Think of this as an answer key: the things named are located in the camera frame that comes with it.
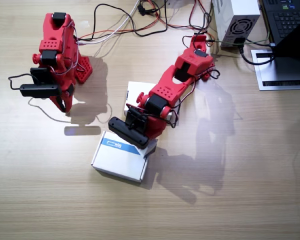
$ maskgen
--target white cardboard box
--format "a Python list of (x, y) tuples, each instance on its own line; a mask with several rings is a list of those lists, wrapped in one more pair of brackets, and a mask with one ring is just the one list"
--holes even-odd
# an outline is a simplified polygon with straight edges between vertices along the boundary
[(157, 146), (157, 140), (139, 149), (112, 132), (104, 131), (94, 153), (91, 165), (98, 171), (124, 179), (142, 182), (148, 157)]
[[(128, 89), (126, 91), (126, 99), (124, 104), (123, 113), (127, 116), (128, 107), (127, 104), (131, 104), (133, 106), (138, 106), (137, 98), (140, 93), (144, 93), (145, 95), (148, 94), (151, 89), (155, 86), (154, 83), (147, 83), (147, 82), (138, 82), (138, 81), (129, 81), (128, 82)], [(171, 121), (172, 113), (170, 112), (166, 117), (167, 120)]]

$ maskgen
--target laptop keyboard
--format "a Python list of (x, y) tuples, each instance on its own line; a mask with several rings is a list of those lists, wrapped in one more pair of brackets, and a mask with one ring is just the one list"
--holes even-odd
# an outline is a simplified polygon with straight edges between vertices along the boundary
[(282, 39), (300, 25), (300, 11), (276, 12), (273, 16)]

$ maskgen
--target white box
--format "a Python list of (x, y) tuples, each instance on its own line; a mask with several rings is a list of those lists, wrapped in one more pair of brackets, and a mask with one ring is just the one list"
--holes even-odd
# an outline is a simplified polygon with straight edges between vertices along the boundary
[(245, 41), (260, 16), (258, 0), (213, 0), (213, 7), (218, 38), (228, 42), (222, 42), (221, 47)]
[[(128, 82), (128, 89), (126, 91), (126, 98), (123, 113), (127, 116), (128, 107), (127, 104), (131, 104), (133, 106), (138, 106), (137, 98), (140, 93), (144, 93), (145, 95), (148, 94), (151, 89), (155, 86), (154, 83), (147, 83), (147, 82), (138, 82), (138, 81), (129, 81)], [(166, 119), (171, 121), (172, 112), (168, 114)]]
[(156, 146), (157, 140), (153, 139), (145, 149), (139, 149), (118, 135), (104, 131), (91, 165), (98, 171), (140, 183), (144, 178), (148, 157)]

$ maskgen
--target wood grain surface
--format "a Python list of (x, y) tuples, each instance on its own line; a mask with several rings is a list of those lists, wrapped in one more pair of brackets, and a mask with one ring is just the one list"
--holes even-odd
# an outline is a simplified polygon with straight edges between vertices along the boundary
[[(135, 4), (104, 2), (127, 12)], [(80, 46), (93, 74), (76, 86), (67, 115), (48, 99), (29, 102), (10, 89), (8, 76), (34, 67), (46, 13), (69, 13), (82, 36), (99, 3), (0, 1), (0, 240), (300, 240), (300, 90), (259, 91), (254, 68), (237, 51), (210, 48), (221, 76), (199, 82), (182, 104), (179, 125), (158, 138), (142, 184), (90, 163), (109, 118), (123, 115), (128, 81), (157, 83), (193, 31), (127, 33)], [(168, 0), (170, 23), (187, 25), (193, 3)], [(96, 29), (122, 17), (100, 7)], [(153, 20), (133, 18), (138, 28)], [(197, 7), (193, 24), (202, 21)], [(261, 17), (249, 38), (266, 35)], [(253, 48), (245, 48), (249, 58)]]

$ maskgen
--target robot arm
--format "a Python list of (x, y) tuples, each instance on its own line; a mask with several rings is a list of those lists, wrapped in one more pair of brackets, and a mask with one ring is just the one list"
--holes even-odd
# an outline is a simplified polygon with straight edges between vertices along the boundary
[(89, 58), (79, 53), (74, 31), (75, 23), (69, 14), (45, 15), (40, 53), (32, 56), (39, 67), (30, 69), (33, 84), (20, 86), (24, 97), (50, 98), (62, 112), (70, 111), (76, 79), (83, 84), (93, 71)]
[[(166, 117), (186, 89), (200, 78), (208, 80), (208, 73), (215, 65), (206, 50), (206, 36), (192, 36), (190, 47), (163, 73), (158, 84), (148, 94), (140, 93), (137, 107), (129, 106), (125, 122), (113, 117), (109, 129), (130, 144), (146, 148), (149, 140), (162, 134)], [(173, 78), (181, 83), (174, 83)]]

